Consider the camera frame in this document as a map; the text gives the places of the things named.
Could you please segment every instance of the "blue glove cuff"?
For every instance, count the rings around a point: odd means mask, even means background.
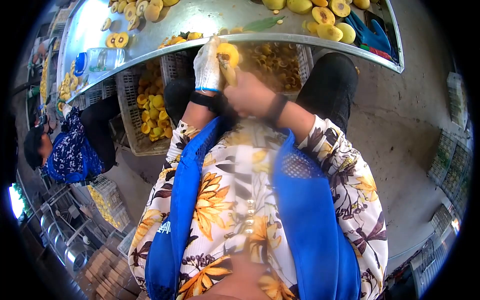
[[[196,87],[195,91],[212,91],[212,92],[217,92],[219,93],[219,90],[216,90],[214,88],[207,88],[207,87]]]

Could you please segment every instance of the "black pants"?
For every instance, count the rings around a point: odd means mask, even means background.
[[[80,121],[85,129],[85,136],[98,157],[104,162],[107,172],[115,164],[115,146],[108,129],[108,121],[120,113],[117,95],[98,101],[81,111]]]
[[[313,67],[297,97],[297,104],[322,119],[330,119],[346,134],[357,84],[353,62],[341,53],[327,53]],[[195,80],[190,78],[173,80],[165,88],[165,109],[175,125],[183,116],[194,90]]]

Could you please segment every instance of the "blue vest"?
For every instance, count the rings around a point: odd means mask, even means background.
[[[189,237],[198,185],[206,153],[228,130],[217,117],[208,123],[182,152],[175,172],[169,234],[157,232],[145,266],[150,299],[174,300],[179,289],[183,252]],[[298,291],[302,300],[360,299],[357,258],[338,225],[327,178],[318,164],[295,147],[295,136],[280,147],[274,162],[272,186],[278,210],[295,262]],[[289,164],[294,159],[309,178],[295,177]]]

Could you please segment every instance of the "water bottle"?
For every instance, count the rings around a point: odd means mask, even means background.
[[[75,60],[75,76],[82,74],[110,71],[125,61],[125,50],[121,48],[89,48],[78,53]]]

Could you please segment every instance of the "black wristband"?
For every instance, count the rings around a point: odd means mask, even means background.
[[[288,97],[284,94],[277,94],[268,109],[267,115],[263,117],[263,120],[268,125],[272,126],[273,128],[276,127],[276,123],[282,114],[285,105],[287,105]]]
[[[211,97],[193,91],[190,95],[190,101],[195,104],[207,107],[209,111],[217,115],[222,114],[225,108],[221,93],[217,93],[215,96]]]

